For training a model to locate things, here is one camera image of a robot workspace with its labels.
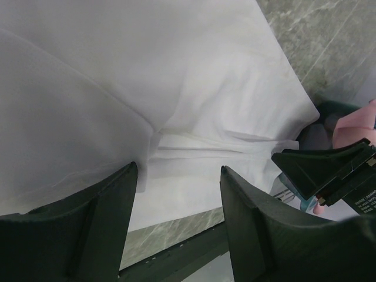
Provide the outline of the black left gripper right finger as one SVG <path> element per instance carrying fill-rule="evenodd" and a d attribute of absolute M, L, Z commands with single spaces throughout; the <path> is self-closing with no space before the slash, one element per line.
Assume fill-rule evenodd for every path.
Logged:
<path fill-rule="evenodd" d="M 375 217 L 331 221 L 259 190 L 231 168 L 220 177 L 236 281 L 374 281 Z"/>

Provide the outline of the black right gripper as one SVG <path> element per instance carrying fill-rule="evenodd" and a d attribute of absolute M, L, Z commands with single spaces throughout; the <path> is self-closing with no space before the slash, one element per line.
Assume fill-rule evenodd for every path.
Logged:
<path fill-rule="evenodd" d="M 373 156 L 375 147 L 363 138 L 339 149 L 285 149 L 271 159 L 303 198 L 316 196 L 321 204 L 332 206 L 372 175 L 366 162 Z"/>

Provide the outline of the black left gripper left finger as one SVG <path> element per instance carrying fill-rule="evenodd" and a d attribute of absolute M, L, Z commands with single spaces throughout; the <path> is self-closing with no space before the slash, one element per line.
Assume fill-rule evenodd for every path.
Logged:
<path fill-rule="evenodd" d="M 117 281 L 137 186 L 130 163 L 26 214 L 1 217 L 2 281 Z"/>

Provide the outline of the white t shirt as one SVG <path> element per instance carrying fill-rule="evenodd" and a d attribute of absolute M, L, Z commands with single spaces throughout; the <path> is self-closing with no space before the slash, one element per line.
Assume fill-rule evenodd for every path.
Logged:
<path fill-rule="evenodd" d="M 318 116 L 256 1 L 1 2 L 2 214 L 130 162 L 130 230 L 206 212 Z"/>

